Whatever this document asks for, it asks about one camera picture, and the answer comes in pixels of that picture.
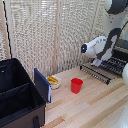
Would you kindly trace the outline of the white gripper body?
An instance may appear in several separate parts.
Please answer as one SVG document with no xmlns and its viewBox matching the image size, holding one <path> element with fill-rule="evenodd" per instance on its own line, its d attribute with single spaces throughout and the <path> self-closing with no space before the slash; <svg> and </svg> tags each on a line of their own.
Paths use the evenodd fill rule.
<svg viewBox="0 0 128 128">
<path fill-rule="evenodd" d="M 95 59 L 91 62 L 91 65 L 92 65 L 92 66 L 99 67 L 101 63 L 102 63 L 102 61 L 101 61 L 100 59 L 95 58 Z"/>
</svg>

